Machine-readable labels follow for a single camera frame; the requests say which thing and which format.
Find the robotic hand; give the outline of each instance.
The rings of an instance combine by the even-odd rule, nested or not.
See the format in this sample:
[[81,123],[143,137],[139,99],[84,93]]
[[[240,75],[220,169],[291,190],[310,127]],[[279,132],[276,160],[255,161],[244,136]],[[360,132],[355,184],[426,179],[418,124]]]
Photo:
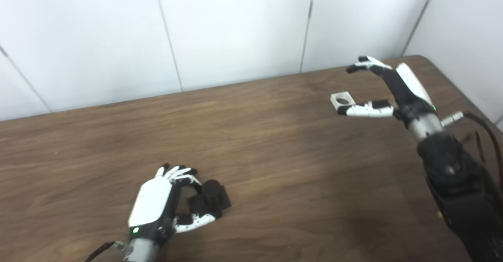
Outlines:
[[[338,114],[356,117],[391,117],[404,122],[417,142],[426,182],[445,223],[463,242],[473,262],[501,262],[503,257],[503,160],[494,133],[479,117],[457,112],[442,121],[420,81],[401,63],[393,69],[371,57],[359,57],[347,73],[370,70],[381,77],[395,102],[369,101],[357,104],[348,92],[332,94]],[[346,104],[338,102],[344,99]],[[500,171],[500,190],[483,163],[474,160],[446,126],[467,117],[489,133]]]
[[[129,244],[107,242],[89,256],[91,261],[109,247],[125,251],[124,262],[153,262],[158,250],[174,234],[207,225],[222,217],[230,207],[225,188],[216,180],[201,184],[195,178],[196,169],[169,164],[160,167],[153,179],[142,185],[129,216]],[[189,198],[191,214],[176,215],[182,187],[193,187],[197,195]]]

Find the white wall panel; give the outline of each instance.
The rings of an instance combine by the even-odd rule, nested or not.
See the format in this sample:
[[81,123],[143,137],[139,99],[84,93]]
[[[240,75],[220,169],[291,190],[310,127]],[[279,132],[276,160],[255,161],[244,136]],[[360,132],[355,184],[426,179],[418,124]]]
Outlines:
[[0,42],[53,110],[179,92],[157,0],[0,0]]
[[0,121],[49,113],[49,110],[0,52]]
[[401,55],[426,0],[313,0],[303,72]]
[[310,0],[161,0],[184,90],[298,73]]
[[503,114],[502,9],[503,0],[431,0],[406,51],[429,58],[493,122]]

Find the wooden table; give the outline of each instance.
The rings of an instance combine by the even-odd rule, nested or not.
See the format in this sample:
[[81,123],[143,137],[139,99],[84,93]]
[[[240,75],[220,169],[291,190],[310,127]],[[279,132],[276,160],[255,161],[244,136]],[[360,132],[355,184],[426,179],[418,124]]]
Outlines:
[[[388,63],[401,61],[441,116],[479,113],[428,60]],[[140,185],[169,162],[219,180],[233,206],[176,235],[168,262],[469,261],[437,217],[412,136],[395,119],[337,115],[329,96],[342,91],[391,98],[373,74],[336,68],[1,122],[0,260],[81,262],[126,240]]]

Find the white cable connector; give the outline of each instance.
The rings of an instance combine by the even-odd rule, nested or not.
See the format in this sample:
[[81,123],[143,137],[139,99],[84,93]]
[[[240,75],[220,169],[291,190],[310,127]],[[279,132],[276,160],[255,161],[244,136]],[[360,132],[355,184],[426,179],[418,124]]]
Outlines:
[[459,111],[459,112],[456,112],[452,115],[450,115],[449,117],[446,117],[444,119],[442,119],[442,126],[448,126],[460,119],[462,119],[465,115],[463,114],[463,112]]

